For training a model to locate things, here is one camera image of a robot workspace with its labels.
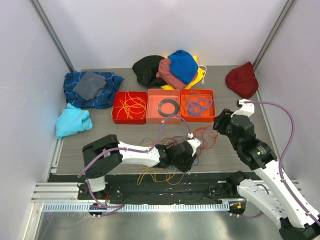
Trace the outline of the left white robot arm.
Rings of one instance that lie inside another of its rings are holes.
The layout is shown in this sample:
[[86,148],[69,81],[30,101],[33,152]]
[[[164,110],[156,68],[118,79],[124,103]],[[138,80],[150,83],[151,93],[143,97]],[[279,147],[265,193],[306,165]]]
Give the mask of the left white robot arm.
[[191,169],[201,144],[190,134],[178,144],[137,146],[119,141],[115,134],[110,134],[82,147],[84,169],[77,177],[85,176],[89,194],[100,200],[107,192],[105,175],[117,166],[130,164],[161,169],[173,166],[185,173]]

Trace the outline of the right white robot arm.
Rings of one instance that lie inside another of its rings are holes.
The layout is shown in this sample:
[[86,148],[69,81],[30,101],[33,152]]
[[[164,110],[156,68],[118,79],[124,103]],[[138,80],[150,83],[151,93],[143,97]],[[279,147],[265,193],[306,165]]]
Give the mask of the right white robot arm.
[[269,187],[272,196],[243,172],[230,175],[226,193],[252,202],[278,228],[284,240],[313,240],[320,235],[320,214],[298,191],[283,170],[277,156],[256,138],[254,124],[246,115],[225,108],[213,120],[213,129],[227,136],[239,159]]

